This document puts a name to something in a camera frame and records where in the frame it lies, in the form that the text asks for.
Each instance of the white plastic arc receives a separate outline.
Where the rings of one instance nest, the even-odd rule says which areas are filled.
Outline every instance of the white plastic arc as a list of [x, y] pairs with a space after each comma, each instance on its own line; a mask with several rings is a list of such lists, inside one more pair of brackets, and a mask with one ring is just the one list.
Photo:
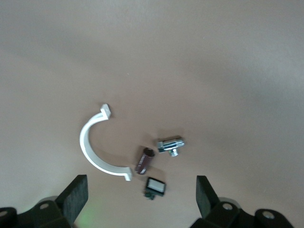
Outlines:
[[124, 176], [126, 181], [130, 181], [132, 179], [132, 172], [130, 167], [118, 167], [106, 163], [95, 154], [95, 152], [91, 147], [89, 140], [89, 131], [91, 126], [93, 126], [98, 122], [108, 120], [111, 115], [111, 111], [107, 104], [104, 104], [101, 107], [100, 111], [101, 111], [100, 113], [94, 115], [84, 125], [84, 127], [80, 132], [79, 142], [82, 152], [84, 153], [85, 157], [89, 160], [89, 162], [91, 162], [91, 164], [94, 165], [96, 168], [100, 169], [103, 172], [109, 173], [111, 175]]

